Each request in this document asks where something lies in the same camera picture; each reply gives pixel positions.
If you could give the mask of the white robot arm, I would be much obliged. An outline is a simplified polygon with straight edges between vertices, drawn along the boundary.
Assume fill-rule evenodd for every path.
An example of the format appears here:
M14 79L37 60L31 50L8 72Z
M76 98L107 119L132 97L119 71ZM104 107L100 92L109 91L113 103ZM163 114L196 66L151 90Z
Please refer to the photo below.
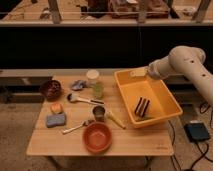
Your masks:
M213 107L213 74L204 67L205 59L205 52L201 48L176 46L166 57L157 59L148 66L133 69L130 76L148 75L153 79L165 79L182 74Z

